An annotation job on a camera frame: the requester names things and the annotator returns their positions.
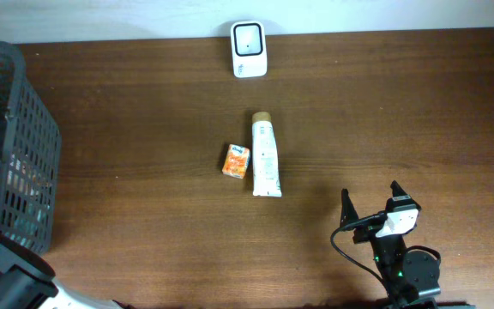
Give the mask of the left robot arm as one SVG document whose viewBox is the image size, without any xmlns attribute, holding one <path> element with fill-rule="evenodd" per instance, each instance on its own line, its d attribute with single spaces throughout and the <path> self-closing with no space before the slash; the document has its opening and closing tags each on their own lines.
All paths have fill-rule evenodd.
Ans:
<svg viewBox="0 0 494 309">
<path fill-rule="evenodd" d="M 125 307 L 66 288 L 43 258 L 0 234 L 0 309 Z"/>
</svg>

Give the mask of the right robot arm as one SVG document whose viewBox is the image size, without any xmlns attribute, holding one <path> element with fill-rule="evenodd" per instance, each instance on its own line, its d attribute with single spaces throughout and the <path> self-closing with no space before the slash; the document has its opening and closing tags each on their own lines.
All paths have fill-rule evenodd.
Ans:
<svg viewBox="0 0 494 309">
<path fill-rule="evenodd" d="M 349 191 L 341 191 L 340 226 L 330 236 L 333 248 L 346 260 L 374 276 L 384 287 L 387 299 L 381 308 L 471 308 L 466 302 L 439 303 L 441 255 L 422 245 L 406 246 L 403 237 L 417 226 L 421 206 L 398 182 L 390 185 L 392 197 L 385 209 L 360 217 Z M 352 242 L 369 242 L 377 271 L 373 271 L 343 252 L 336 245 L 337 233 L 353 232 Z"/>
</svg>

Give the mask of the orange Kleenex tissue pack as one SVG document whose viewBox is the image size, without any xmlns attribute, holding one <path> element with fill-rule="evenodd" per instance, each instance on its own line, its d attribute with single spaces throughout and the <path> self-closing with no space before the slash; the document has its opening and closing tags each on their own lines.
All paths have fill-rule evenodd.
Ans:
<svg viewBox="0 0 494 309">
<path fill-rule="evenodd" d="M 230 144 L 222 167 L 222 173 L 237 179 L 243 179 L 250 162 L 250 150 L 244 146 Z"/>
</svg>

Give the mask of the white tube with cork cap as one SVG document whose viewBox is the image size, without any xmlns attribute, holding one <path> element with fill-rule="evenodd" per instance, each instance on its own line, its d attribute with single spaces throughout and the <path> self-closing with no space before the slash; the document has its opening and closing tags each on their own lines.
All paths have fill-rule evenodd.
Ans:
<svg viewBox="0 0 494 309">
<path fill-rule="evenodd" d="M 268 112 L 252 116 L 253 195 L 282 197 L 274 127 Z"/>
</svg>

